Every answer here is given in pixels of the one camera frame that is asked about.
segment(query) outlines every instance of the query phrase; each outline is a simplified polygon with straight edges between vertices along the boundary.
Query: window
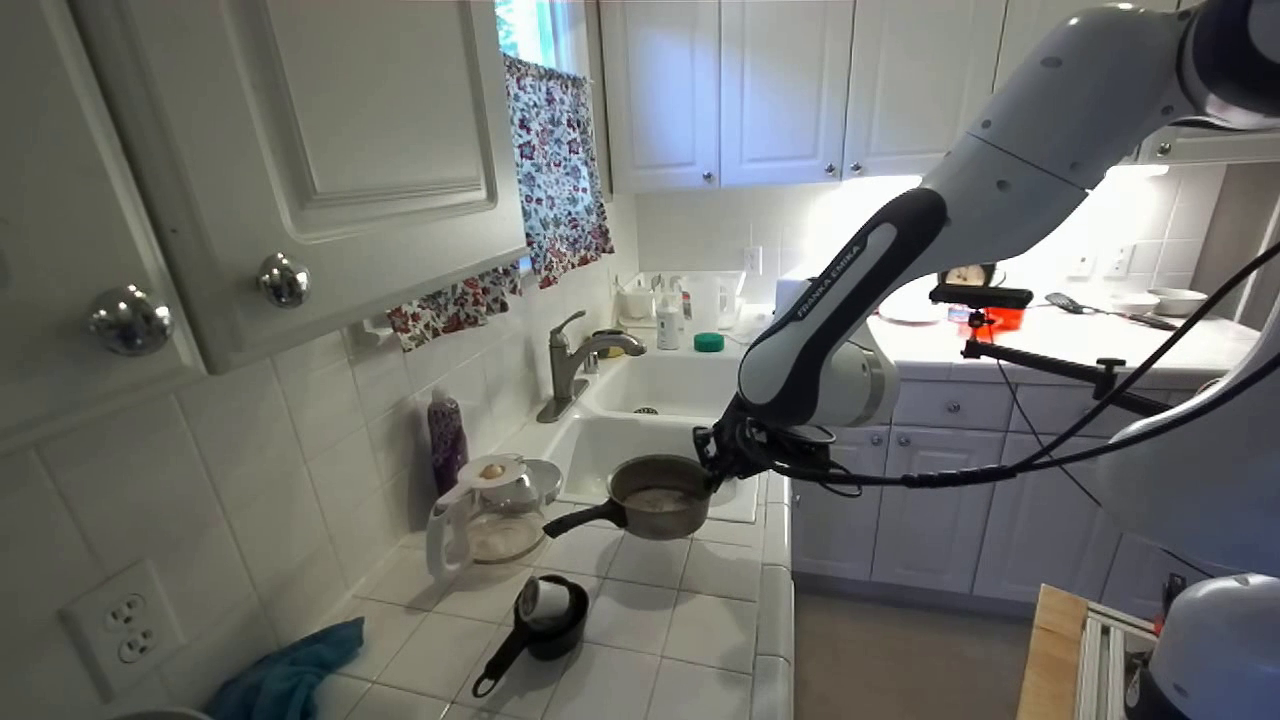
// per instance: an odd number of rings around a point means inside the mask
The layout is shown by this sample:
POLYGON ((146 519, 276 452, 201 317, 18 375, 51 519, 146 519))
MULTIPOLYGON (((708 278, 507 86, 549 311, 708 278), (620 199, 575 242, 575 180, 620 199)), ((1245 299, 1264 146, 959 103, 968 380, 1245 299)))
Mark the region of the window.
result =
POLYGON ((555 18, 553 0, 492 0, 497 5, 497 50, 523 63, 555 68, 555 18))

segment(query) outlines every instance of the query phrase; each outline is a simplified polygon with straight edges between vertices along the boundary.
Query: wall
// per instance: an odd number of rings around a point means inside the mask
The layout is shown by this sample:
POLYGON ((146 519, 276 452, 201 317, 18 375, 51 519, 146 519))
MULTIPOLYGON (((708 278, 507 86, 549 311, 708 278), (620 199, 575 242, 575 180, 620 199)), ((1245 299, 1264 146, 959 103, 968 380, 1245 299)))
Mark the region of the wall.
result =
MULTIPOLYGON (((1027 256, 1007 266, 1013 283, 1050 287, 1066 278, 1128 283, 1189 283, 1224 169, 1172 169, 1169 175, 1111 175, 1081 212, 1027 256)), ((647 191, 635 199, 640 267, 753 267, 810 278, 897 191, 916 180, 647 191)))
POLYGON ((470 452, 504 447, 545 398, 549 326, 583 303, 606 322, 611 278, 635 267, 626 199, 611 223, 615 260, 489 328, 406 355, 333 333, 0 455, 0 717, 104 717, 57 614, 144 556, 187 648, 110 710, 201 705, 312 629, 419 515, 403 401, 441 383, 470 452))

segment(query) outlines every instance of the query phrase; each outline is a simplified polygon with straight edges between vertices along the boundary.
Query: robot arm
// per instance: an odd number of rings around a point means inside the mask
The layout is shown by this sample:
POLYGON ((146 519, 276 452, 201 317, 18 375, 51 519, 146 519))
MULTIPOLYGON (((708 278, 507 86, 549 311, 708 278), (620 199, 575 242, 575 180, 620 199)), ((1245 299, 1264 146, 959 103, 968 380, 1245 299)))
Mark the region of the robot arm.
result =
POLYGON ((1027 252, 1162 125, 1260 130, 1271 118, 1280 0, 1064 20, 946 161, 884 205, 745 352, 741 398, 697 435, 701 461, 710 478, 753 478, 797 447, 784 435, 875 418, 889 364, 862 322, 889 294, 1027 252))

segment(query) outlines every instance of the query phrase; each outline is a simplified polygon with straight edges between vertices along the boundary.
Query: floral curtain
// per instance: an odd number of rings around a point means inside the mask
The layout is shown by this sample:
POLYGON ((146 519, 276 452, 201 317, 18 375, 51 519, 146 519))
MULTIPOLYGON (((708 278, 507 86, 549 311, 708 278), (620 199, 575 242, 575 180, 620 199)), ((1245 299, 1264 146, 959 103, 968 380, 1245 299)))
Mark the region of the floral curtain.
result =
POLYGON ((529 283, 553 287, 562 273, 611 252, 589 86, 507 59, 507 95, 529 256, 393 309, 388 326, 398 348, 476 328, 483 317, 507 311, 507 297, 529 283))

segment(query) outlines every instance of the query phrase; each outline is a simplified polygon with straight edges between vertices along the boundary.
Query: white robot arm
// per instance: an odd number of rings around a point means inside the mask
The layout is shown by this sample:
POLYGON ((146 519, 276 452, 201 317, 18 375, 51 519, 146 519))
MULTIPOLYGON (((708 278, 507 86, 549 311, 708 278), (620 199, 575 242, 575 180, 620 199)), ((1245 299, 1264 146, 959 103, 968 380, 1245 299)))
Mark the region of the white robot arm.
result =
MULTIPOLYGON (((745 352, 741 398, 715 429, 697 434, 702 470, 823 478, 805 434, 861 425, 889 406, 889 364, 862 322, 891 287, 1033 249, 1162 125, 1260 130, 1275 118, 1280 0, 1208 0, 1196 12, 1095 7, 1064 20, 987 100, 959 148, 919 188, 884 205, 745 352)), ((1275 317, 1255 355, 1196 406, 1227 392, 1271 352, 1275 317)), ((1266 478, 1280 471, 1280 447, 1255 434, 1266 429, 1266 401, 1280 401, 1280 375, 1233 413, 1108 455, 1105 471, 1124 478, 1111 486, 1114 510, 1203 563, 1280 573, 1280 540, 1255 544, 1280 515, 1280 479, 1266 478)))

